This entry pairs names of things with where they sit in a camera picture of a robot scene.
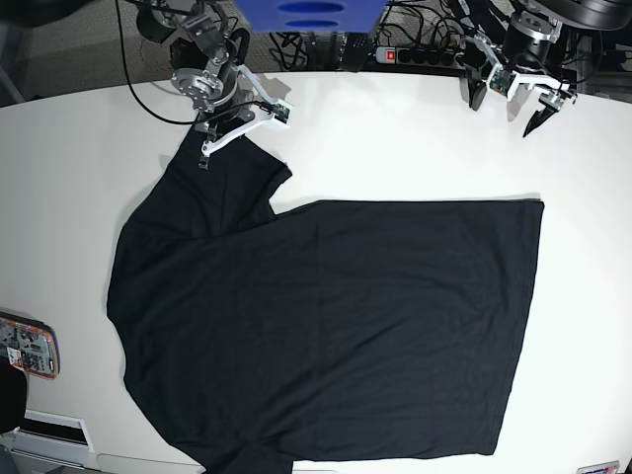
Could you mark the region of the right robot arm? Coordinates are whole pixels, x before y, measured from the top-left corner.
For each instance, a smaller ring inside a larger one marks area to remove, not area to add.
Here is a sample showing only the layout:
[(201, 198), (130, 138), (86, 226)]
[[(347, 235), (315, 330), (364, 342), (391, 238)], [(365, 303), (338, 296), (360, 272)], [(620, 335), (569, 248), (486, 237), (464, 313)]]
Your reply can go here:
[(136, 27), (150, 42), (167, 42), (170, 82), (192, 102), (188, 124), (203, 135), (198, 166), (231, 141), (263, 125), (286, 128), (293, 105), (271, 95), (245, 63), (250, 33), (236, 28), (216, 1), (134, 1)]

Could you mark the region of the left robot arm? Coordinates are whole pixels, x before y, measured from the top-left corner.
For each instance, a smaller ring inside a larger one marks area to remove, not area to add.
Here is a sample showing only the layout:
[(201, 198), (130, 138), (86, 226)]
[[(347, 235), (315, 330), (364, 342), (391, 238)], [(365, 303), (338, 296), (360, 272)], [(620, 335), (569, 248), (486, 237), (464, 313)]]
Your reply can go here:
[(508, 120), (531, 93), (539, 94), (525, 126), (529, 136), (577, 99), (608, 54), (604, 35), (631, 23), (629, 1), (513, 1), (504, 14), (492, 1), (464, 1), (461, 26), (468, 107), (477, 111), (487, 93), (507, 101)]

